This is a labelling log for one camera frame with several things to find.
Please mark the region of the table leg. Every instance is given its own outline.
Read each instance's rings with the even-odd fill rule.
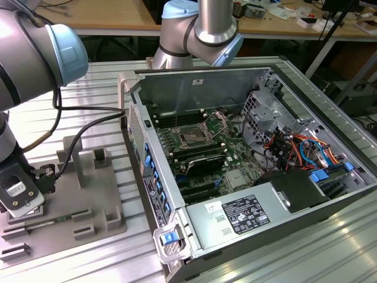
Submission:
[[[330,52],[331,48],[334,46],[335,42],[336,42],[335,40],[329,40],[325,44],[325,46],[322,48],[322,50],[320,51],[320,53],[317,55],[317,57],[312,62],[312,65],[310,65],[309,69],[307,69],[307,71],[305,73],[305,76],[307,76],[308,78],[312,77],[312,75],[314,74],[314,72],[320,66],[320,63],[322,63],[323,59],[325,59],[325,57]]]

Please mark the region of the blue latch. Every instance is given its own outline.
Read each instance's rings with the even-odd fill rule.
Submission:
[[[320,170],[315,170],[314,172],[312,172],[310,177],[312,178],[314,182],[318,183],[319,181],[327,179],[329,175],[327,175],[323,169],[320,169]]]
[[[164,246],[169,245],[171,243],[178,242],[179,241],[178,233],[176,231],[172,231],[170,233],[161,235],[161,241]]]
[[[148,155],[147,158],[144,161],[145,166],[150,166],[151,160],[152,160],[152,157],[150,155]]]
[[[166,200],[165,193],[162,192],[162,193],[161,193],[161,202],[164,203],[165,200]]]
[[[348,170],[348,171],[352,171],[353,170],[353,165],[349,162],[346,162],[344,163],[344,167]]]
[[[163,190],[163,185],[161,185],[160,181],[157,182],[157,191],[158,193],[161,193],[161,191]]]
[[[166,210],[166,213],[170,213],[170,206],[168,203],[165,204],[165,210]]]

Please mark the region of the desk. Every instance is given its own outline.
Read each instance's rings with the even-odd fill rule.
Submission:
[[[57,4],[61,0],[50,0],[49,2]],[[37,12],[53,22],[68,25],[79,35],[160,35],[160,26],[154,23],[142,0],[75,0],[66,6],[69,7],[68,12],[72,15],[71,17],[41,8],[38,8]],[[323,14],[320,9],[303,0],[297,0],[291,6],[297,8],[308,6],[312,8],[318,18],[321,18]],[[245,38],[318,40],[319,32],[300,27],[293,18],[284,21],[269,13],[265,18],[242,18],[239,21],[239,31]],[[314,74],[336,41],[377,42],[377,37],[372,37],[361,31],[353,25],[354,23],[354,20],[346,19],[345,25],[338,28],[306,72],[308,77]]]

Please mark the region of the warning label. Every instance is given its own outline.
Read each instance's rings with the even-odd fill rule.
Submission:
[[[154,215],[157,218],[158,226],[164,227],[166,225],[166,221],[163,212],[160,209],[160,205],[158,204],[158,199],[156,192],[154,190],[153,181],[151,177],[144,178],[143,181],[145,189],[147,190],[147,193],[149,195],[149,201],[152,204]]]
[[[239,235],[270,223],[255,195],[224,203],[223,209],[234,232]]]

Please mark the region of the metal table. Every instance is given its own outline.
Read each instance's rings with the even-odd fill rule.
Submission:
[[[377,163],[377,144],[288,61],[279,57],[237,58],[233,64],[276,64]],[[119,71],[146,68],[143,61],[90,65],[87,75],[62,91],[63,105],[117,106]],[[49,129],[56,111],[48,93],[11,110],[10,125],[21,146]],[[307,111],[290,107],[300,116]],[[63,112],[58,130],[43,146],[27,154],[30,162],[50,159],[62,149],[62,138],[108,113]],[[33,278],[48,282],[165,282],[151,237],[131,164],[117,121],[89,129],[82,137],[84,150],[106,146],[115,168],[128,229],[123,234],[0,270],[1,282]],[[201,274],[192,282],[375,282],[377,281],[377,192],[352,204],[330,219],[271,245]]]

